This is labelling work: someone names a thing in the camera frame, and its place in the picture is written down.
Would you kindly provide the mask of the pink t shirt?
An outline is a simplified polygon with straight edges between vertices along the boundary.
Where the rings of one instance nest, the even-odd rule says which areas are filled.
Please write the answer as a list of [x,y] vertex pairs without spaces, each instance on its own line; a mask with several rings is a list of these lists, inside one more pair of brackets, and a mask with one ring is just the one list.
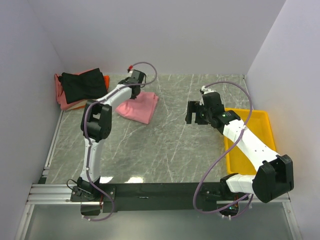
[[115,112],[121,117],[148,125],[154,115],[159,97],[154,92],[141,92],[135,99],[121,103]]

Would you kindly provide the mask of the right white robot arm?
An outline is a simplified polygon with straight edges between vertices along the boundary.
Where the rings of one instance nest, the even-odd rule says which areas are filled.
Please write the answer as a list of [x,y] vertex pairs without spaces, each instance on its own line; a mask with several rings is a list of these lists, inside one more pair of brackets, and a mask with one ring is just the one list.
[[263,143],[234,110],[226,110],[218,92],[203,92],[200,101],[189,101],[185,122],[210,125],[248,158],[254,175],[233,173],[219,182],[222,198],[230,200],[237,193],[254,194],[263,203],[294,189],[293,161]]

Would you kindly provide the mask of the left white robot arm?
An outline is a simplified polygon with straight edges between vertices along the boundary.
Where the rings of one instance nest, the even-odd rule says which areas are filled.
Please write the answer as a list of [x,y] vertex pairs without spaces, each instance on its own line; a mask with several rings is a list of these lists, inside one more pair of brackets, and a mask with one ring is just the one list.
[[82,116],[85,152],[83,168],[77,180],[77,187],[88,201],[96,200],[100,195],[100,160],[105,140],[112,130],[112,114],[126,100],[135,99],[141,92],[146,74],[139,70],[130,70],[128,76],[116,87],[97,100],[88,100]]

